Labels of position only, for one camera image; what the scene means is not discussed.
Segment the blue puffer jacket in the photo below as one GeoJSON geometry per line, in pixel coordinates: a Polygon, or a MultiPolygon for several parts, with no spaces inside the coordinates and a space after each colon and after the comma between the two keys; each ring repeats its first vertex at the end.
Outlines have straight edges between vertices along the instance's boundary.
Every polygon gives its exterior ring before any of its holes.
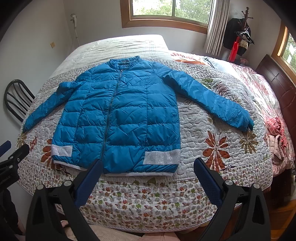
{"type": "Polygon", "coordinates": [[[23,132],[63,105],[51,144],[55,163],[84,170],[101,160],[107,175],[171,176],[181,154],[177,94],[243,132],[254,126],[247,110],[187,73],[135,56],[60,83],[23,132]]]}

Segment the coat rack with clothes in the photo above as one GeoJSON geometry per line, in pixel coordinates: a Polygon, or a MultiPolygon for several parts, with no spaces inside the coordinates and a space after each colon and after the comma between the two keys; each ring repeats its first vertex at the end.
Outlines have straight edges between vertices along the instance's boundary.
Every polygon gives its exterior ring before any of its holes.
{"type": "Polygon", "coordinates": [[[223,47],[230,51],[228,56],[229,62],[234,62],[236,56],[242,56],[248,49],[250,44],[255,44],[251,38],[251,30],[247,23],[249,16],[249,7],[242,11],[243,18],[232,18],[226,25],[224,33],[223,47]]]}

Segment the floral quilted bedspread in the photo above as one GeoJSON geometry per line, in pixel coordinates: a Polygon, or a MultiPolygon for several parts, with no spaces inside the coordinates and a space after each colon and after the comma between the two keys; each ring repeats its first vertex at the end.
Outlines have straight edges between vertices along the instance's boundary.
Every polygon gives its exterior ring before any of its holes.
{"type": "Polygon", "coordinates": [[[210,57],[170,51],[160,35],[135,35],[91,42],[74,50],[37,93],[23,121],[18,145],[28,144],[20,163],[19,184],[30,194],[73,180],[81,171],[57,164],[51,156],[52,137],[64,106],[60,105],[28,132],[27,117],[45,102],[62,82],[72,82],[86,70],[111,59],[138,56],[187,73],[216,94],[236,102],[250,114],[254,126],[241,131],[177,94],[180,119],[180,163],[171,176],[107,175],[102,172],[87,203],[85,219],[96,225],[129,232],[168,232],[207,223],[212,205],[194,173],[194,161],[205,164],[236,185],[271,186],[273,163],[263,117],[247,86],[231,74],[231,63],[210,57]]]}

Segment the black metal chair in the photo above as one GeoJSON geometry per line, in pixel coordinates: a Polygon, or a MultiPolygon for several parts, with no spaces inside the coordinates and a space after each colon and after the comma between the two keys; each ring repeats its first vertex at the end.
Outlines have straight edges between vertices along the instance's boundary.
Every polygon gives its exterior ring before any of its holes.
{"type": "Polygon", "coordinates": [[[6,109],[21,123],[34,99],[34,94],[20,79],[12,80],[4,92],[6,109]]]}

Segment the dark wooden headboard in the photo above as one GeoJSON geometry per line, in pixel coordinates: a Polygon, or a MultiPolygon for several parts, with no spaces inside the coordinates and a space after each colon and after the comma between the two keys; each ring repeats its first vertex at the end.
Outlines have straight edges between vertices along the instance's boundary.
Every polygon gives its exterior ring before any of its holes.
{"type": "Polygon", "coordinates": [[[280,103],[282,116],[287,124],[293,146],[296,141],[296,99],[295,86],[281,67],[269,56],[265,55],[256,68],[256,72],[262,75],[280,103]]]}

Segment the wooden side window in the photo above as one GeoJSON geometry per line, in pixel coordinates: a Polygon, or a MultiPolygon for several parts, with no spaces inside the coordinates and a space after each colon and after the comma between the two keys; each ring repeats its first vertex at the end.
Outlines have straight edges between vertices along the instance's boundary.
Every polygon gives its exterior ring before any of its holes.
{"type": "Polygon", "coordinates": [[[295,40],[283,22],[281,22],[280,32],[278,34],[276,45],[271,56],[287,73],[292,82],[295,83],[295,40]]]}

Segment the wooden framed window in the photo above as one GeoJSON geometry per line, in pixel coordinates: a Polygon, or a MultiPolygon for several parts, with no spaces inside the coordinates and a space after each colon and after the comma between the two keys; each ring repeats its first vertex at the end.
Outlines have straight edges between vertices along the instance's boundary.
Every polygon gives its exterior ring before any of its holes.
{"type": "Polygon", "coordinates": [[[207,33],[213,1],[120,1],[123,28],[168,27],[207,33]]]}

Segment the white grey curtain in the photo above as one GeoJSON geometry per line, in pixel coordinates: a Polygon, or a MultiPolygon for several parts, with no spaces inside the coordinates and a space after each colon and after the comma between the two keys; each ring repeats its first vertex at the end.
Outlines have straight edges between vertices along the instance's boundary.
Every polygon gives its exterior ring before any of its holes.
{"type": "Polygon", "coordinates": [[[211,5],[210,20],[204,51],[212,56],[220,54],[230,9],[229,0],[214,0],[211,5]]]}

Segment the wall mounted white device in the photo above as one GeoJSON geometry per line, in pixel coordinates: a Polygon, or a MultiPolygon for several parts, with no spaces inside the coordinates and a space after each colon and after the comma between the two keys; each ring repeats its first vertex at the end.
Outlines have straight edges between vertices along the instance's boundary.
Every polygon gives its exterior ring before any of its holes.
{"type": "Polygon", "coordinates": [[[76,16],[76,14],[71,14],[70,17],[71,17],[70,21],[73,23],[74,28],[77,28],[77,16],[76,16]]]}

